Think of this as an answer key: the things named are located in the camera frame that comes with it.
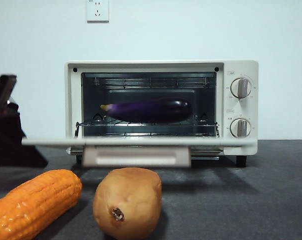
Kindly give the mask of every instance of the plastic food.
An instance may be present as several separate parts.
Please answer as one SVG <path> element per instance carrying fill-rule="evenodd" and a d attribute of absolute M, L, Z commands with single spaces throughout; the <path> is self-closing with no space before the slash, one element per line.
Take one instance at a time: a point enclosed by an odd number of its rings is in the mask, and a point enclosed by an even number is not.
<path fill-rule="evenodd" d="M 101 108 L 108 116 L 130 123 L 174 123 L 186 120 L 192 114 L 191 103 L 179 97 L 108 104 Z"/>
<path fill-rule="evenodd" d="M 73 207 L 81 180 L 70 170 L 47 171 L 0 199 L 0 240 L 29 240 Z"/>
<path fill-rule="evenodd" d="M 141 240 L 155 229 L 162 201 L 159 175 L 126 167 L 111 171 L 98 185 L 94 218 L 104 233 L 118 240 Z"/>

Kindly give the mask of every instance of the wall outlet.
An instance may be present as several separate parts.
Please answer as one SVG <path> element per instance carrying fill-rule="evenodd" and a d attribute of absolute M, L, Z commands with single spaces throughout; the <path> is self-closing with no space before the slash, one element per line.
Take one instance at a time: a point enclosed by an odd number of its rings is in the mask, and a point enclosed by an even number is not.
<path fill-rule="evenodd" d="M 86 0 L 87 22 L 109 21 L 109 0 Z"/>

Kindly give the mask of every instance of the oven knob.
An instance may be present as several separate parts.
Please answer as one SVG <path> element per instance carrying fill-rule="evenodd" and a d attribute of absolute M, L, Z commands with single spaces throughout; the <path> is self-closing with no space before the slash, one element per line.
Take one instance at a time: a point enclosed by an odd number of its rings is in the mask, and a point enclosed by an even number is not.
<path fill-rule="evenodd" d="M 251 92 L 251 83 L 247 78 L 238 78 L 231 84 L 231 92 L 238 99 L 247 97 Z"/>
<path fill-rule="evenodd" d="M 233 136 L 242 138 L 250 134 L 250 124 L 247 120 L 239 118 L 231 123 L 230 131 Z"/>

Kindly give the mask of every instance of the white wall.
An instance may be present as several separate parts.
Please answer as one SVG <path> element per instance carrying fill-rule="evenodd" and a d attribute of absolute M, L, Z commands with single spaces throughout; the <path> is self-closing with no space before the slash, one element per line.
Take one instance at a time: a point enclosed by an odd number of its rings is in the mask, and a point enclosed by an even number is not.
<path fill-rule="evenodd" d="M 253 59 L 259 138 L 302 139 L 302 0 L 110 0 L 87 24 L 85 0 L 0 0 L 0 74 L 29 137 L 65 134 L 69 60 Z"/>

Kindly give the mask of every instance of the corn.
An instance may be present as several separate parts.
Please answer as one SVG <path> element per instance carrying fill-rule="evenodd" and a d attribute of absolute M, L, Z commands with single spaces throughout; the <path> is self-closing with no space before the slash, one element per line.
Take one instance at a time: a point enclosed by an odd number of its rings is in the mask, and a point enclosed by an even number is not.
<path fill-rule="evenodd" d="M 0 199 L 0 240 L 29 240 L 79 200 L 81 180 L 70 170 L 47 171 Z"/>

